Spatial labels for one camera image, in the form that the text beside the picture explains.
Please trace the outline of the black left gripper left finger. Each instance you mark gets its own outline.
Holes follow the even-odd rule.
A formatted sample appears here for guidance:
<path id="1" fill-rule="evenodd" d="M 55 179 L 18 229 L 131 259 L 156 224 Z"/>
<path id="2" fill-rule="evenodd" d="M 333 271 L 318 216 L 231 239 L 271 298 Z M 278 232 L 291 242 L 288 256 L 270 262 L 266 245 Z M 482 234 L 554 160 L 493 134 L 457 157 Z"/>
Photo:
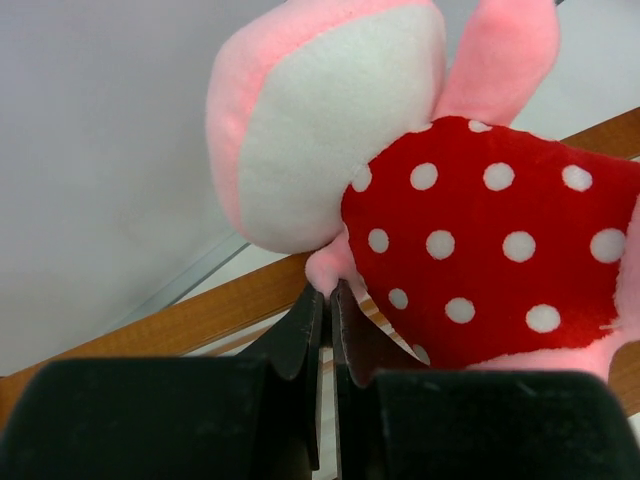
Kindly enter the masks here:
<path id="1" fill-rule="evenodd" d="M 304 289 L 232 356 L 48 364 L 2 432 L 2 477 L 310 478 L 319 467 L 323 307 Z"/>

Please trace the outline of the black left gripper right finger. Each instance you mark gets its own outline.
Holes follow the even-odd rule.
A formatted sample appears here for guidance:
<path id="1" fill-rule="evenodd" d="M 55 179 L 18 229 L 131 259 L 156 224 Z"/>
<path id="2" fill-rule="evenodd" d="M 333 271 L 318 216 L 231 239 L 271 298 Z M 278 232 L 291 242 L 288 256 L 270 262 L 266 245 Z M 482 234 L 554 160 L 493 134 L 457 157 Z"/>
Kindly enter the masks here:
<path id="1" fill-rule="evenodd" d="M 346 283 L 331 296 L 342 479 L 635 479 L 619 401 L 577 371 L 441 371 L 402 349 Z"/>

